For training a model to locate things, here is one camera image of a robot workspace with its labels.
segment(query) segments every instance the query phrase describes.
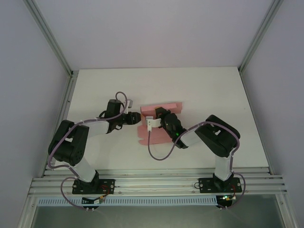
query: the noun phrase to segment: pink object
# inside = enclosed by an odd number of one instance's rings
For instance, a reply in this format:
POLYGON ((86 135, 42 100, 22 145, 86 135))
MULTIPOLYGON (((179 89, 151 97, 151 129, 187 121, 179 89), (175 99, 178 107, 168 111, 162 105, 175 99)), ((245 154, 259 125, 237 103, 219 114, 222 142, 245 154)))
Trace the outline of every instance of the pink object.
MULTIPOLYGON (((168 104, 156 104, 150 106, 141 107, 142 113, 142 125, 137 127, 137 135, 139 138, 139 143, 141 145, 148 145, 148 131, 146 125, 146 116, 156 117, 155 109, 158 107, 163 107, 164 109, 170 110, 172 113, 179 114, 182 110, 182 102, 178 103, 168 103, 168 104)), ((150 136, 150 144, 161 144, 161 143, 170 143, 172 139, 162 128, 154 127, 150 136)))

